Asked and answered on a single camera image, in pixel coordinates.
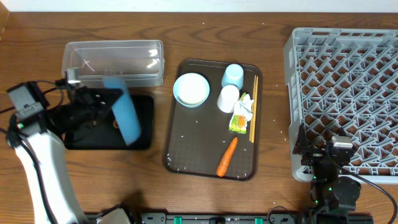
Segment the orange carrot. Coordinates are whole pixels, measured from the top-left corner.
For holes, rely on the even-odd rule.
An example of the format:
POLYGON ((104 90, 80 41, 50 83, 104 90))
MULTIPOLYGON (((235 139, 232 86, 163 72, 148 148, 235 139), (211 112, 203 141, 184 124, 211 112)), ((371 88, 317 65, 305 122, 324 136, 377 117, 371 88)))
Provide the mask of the orange carrot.
POLYGON ((220 160, 220 163, 218 164, 218 167, 216 170, 216 174, 218 177, 223 177, 227 173, 229 164, 231 162, 231 159, 235 152, 237 144, 238 144, 238 137, 235 136, 231 140, 229 146, 227 147, 227 149, 225 150, 225 152, 223 154, 223 157, 220 160))

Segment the brown food scrap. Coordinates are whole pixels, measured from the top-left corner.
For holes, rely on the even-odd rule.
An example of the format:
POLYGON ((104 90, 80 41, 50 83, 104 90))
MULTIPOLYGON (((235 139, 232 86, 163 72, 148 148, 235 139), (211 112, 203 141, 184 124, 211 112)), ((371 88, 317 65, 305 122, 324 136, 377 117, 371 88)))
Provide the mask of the brown food scrap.
POLYGON ((116 120, 113 121, 113 127, 119 129, 119 125, 116 120))

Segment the blue plate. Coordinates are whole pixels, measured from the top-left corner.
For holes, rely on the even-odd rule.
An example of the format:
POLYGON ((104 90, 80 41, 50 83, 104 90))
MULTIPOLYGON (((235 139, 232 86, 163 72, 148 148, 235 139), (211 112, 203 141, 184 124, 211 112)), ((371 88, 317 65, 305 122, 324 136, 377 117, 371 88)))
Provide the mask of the blue plate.
POLYGON ((139 139, 141 126, 128 87, 116 76, 105 76, 103 85, 108 89, 122 90, 122 95, 112 105, 112 111, 124 142, 129 146, 139 139))

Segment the grey dishwasher rack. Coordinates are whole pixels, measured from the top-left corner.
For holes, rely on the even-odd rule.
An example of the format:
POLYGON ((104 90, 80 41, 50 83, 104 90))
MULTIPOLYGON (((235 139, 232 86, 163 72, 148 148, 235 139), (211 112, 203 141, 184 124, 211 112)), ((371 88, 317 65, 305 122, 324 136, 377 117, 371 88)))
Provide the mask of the grey dishwasher rack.
POLYGON ((397 31, 299 27, 284 46, 289 144, 321 147, 340 130, 356 148, 346 169, 397 183, 397 31))

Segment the light blue plastic cup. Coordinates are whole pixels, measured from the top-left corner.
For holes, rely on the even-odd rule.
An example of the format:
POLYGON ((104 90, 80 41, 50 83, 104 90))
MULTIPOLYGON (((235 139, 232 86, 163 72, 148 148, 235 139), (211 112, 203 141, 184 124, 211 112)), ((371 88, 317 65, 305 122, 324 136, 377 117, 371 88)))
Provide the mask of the light blue plastic cup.
POLYGON ((244 83, 244 70, 242 66, 238 64, 230 64, 226 67, 224 75, 221 80, 221 86, 234 85, 241 90, 244 83))

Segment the clear plastic bin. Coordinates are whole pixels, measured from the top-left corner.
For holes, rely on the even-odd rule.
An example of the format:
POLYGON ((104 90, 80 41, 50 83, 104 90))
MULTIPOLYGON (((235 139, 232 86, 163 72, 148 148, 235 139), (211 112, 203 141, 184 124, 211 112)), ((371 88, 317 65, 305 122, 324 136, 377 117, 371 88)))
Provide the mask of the clear plastic bin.
POLYGON ((116 76, 129 88, 161 86, 164 82, 164 46, 160 40, 97 40, 65 46, 62 76, 78 67, 82 85, 102 88, 104 76, 116 76))

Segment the wooden chopstick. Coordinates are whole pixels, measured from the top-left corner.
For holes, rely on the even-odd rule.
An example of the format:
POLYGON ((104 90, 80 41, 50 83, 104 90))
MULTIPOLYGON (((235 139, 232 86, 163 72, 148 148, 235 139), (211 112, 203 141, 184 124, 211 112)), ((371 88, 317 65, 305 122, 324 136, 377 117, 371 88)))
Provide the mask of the wooden chopstick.
POLYGON ((253 91, 252 91, 252 100, 253 100, 252 107, 251 107, 251 109, 252 109, 252 119, 250 121, 250 132, 249 132, 249 140, 250 140, 251 143, 253 143, 253 130, 252 130, 252 128, 253 128, 253 125, 254 125, 253 122, 254 122, 254 118, 255 118, 254 107, 255 107, 255 100, 256 100, 256 82, 257 82, 257 75, 254 76, 254 84, 253 84, 253 91))
POLYGON ((253 103, 253 117, 252 117, 252 125, 251 125, 251 142, 254 143, 254 138, 255 138, 255 127, 256 127, 256 112, 257 112, 257 96, 258 96, 258 83, 259 83, 259 77, 255 77, 255 89, 253 93, 254 97, 254 103, 253 103))

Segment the light blue rice bowl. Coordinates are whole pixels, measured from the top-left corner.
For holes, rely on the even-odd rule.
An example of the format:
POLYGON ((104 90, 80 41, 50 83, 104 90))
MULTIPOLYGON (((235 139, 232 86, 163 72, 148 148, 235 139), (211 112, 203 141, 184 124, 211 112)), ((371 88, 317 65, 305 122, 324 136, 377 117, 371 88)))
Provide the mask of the light blue rice bowl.
POLYGON ((204 76, 198 73, 186 73, 176 79, 173 94, 181 105, 196 108, 208 98, 210 85, 204 76))

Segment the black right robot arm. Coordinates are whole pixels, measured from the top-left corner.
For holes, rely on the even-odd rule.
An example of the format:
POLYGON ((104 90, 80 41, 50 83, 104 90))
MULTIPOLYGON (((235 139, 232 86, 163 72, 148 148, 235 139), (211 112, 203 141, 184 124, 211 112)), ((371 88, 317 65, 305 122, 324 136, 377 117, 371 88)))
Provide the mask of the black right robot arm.
POLYGON ((351 139, 340 131, 322 147, 308 143, 304 125, 300 125, 293 153, 302 156, 301 165, 312 168, 310 199, 315 207, 300 213, 297 223, 348 223, 348 214, 356 210, 361 184, 347 176, 339 176, 342 166, 355 153, 351 139))

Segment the wooden chopstick inner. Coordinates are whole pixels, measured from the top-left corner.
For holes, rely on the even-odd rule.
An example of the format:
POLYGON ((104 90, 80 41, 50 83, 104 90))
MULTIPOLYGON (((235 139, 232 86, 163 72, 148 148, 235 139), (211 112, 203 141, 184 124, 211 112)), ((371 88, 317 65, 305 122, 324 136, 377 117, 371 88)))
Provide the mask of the wooden chopstick inner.
POLYGON ((254 118, 255 118, 254 107, 255 107, 255 100, 256 100, 256 82, 257 82, 257 75, 254 76, 254 84, 253 84, 253 91, 252 91, 252 100, 253 100, 252 107, 251 107, 251 109, 252 109, 252 119, 250 121, 250 132, 249 132, 249 140, 250 140, 251 143, 253 143, 253 130, 252 130, 252 128, 253 128, 253 125, 254 125, 253 122, 254 122, 254 118))

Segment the wooden chopstick outer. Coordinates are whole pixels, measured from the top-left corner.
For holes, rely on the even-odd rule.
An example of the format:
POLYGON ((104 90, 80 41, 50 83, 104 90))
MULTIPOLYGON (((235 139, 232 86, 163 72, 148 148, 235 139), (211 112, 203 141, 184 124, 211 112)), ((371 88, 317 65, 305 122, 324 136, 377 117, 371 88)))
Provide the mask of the wooden chopstick outer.
POLYGON ((252 117, 252 125, 251 125, 251 142, 254 143, 254 138, 255 138, 255 127, 256 127, 256 112, 257 112, 257 96, 258 96, 258 83, 259 83, 259 77, 255 77, 255 89, 253 93, 254 97, 254 103, 253 103, 253 117, 252 117))

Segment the crumpled white tissue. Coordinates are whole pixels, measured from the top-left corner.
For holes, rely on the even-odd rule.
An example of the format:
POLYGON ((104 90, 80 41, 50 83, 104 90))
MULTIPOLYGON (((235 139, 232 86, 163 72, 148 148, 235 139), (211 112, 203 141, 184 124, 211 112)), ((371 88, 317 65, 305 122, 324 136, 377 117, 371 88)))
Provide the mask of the crumpled white tissue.
POLYGON ((252 120, 252 104, 254 100, 251 99, 248 93, 243 93, 240 99, 235 102, 233 107, 233 114, 243 116, 246 121, 252 120))

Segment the black waste tray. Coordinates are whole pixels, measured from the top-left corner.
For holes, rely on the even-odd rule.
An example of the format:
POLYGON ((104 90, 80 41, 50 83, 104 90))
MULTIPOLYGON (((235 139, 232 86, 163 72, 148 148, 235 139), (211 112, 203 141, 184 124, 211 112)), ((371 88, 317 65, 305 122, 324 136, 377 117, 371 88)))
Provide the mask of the black waste tray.
POLYGON ((152 142, 154 130, 154 100, 147 95, 132 95, 141 126, 141 135, 127 146, 119 129, 113 127, 114 115, 108 113, 95 126, 87 124, 65 134, 65 147, 69 150, 146 150, 152 142))

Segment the green snack wrapper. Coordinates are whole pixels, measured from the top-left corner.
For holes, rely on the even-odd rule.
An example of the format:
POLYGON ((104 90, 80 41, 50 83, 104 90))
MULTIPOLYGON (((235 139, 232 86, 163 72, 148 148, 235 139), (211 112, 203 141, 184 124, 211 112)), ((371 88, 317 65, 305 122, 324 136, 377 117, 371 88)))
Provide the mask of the green snack wrapper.
POLYGON ((239 134, 246 134, 247 122, 243 116, 233 114, 229 122, 229 130, 239 134))

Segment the dark brown serving tray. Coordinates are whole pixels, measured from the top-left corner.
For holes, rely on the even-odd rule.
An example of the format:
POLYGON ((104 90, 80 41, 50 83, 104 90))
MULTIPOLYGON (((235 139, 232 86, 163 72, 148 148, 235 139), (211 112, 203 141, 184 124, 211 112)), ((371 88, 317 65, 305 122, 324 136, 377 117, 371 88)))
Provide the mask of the dark brown serving tray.
POLYGON ((197 108, 187 108, 176 99, 172 100, 162 158, 168 171, 216 177, 225 150, 237 137, 238 144, 224 179, 247 181, 256 174, 260 115, 256 115, 256 139, 251 141, 249 134, 238 134, 228 129, 232 115, 222 112, 216 104, 221 92, 221 79, 228 65, 227 62, 188 59, 178 66, 178 77, 186 73, 204 76, 210 85, 210 94, 197 108))

